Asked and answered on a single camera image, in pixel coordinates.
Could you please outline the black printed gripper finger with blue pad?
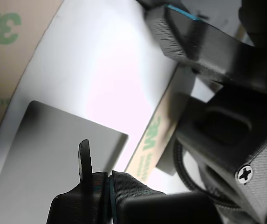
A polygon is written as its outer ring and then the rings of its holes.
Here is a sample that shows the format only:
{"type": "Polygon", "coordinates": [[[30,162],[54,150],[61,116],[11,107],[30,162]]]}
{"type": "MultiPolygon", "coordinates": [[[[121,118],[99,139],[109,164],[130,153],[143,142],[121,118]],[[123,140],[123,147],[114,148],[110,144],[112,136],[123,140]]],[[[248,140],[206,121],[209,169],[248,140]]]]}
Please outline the black printed gripper finger with blue pad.
{"type": "Polygon", "coordinates": [[[239,20],[255,46],[267,46],[267,0],[243,0],[239,20]]]}
{"type": "Polygon", "coordinates": [[[267,49],[234,39],[173,5],[147,12],[163,54],[211,80],[267,94],[267,49]]]}

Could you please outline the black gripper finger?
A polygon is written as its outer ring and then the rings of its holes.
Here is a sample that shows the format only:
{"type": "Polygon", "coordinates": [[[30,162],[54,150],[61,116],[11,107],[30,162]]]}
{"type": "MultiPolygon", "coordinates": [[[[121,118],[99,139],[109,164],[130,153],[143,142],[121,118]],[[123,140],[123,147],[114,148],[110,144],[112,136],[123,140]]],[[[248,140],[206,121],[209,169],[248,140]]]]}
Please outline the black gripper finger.
{"type": "Polygon", "coordinates": [[[121,204],[131,198],[165,195],[165,193],[149,188],[128,173],[112,171],[109,177],[110,205],[114,224],[119,223],[121,204]]]}

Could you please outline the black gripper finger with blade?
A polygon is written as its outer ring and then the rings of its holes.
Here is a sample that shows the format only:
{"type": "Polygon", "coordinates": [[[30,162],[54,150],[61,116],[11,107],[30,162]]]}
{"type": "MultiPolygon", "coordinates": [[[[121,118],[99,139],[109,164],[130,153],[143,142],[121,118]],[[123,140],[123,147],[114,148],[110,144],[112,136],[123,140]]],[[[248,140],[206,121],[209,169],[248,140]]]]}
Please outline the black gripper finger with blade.
{"type": "Polygon", "coordinates": [[[108,174],[92,171],[89,140],[78,149],[80,181],[51,203],[48,224],[105,224],[108,220],[108,174]]]}

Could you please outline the black printed with screw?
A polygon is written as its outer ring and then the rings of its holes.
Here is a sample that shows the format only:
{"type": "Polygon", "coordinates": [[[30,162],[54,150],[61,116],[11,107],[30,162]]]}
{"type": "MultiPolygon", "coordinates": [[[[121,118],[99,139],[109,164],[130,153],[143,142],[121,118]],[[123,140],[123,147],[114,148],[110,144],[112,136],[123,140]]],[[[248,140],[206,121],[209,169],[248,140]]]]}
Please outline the black printed with screw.
{"type": "Polygon", "coordinates": [[[267,224],[267,95],[224,87],[190,98],[176,129],[176,170],[231,224],[267,224]]]}

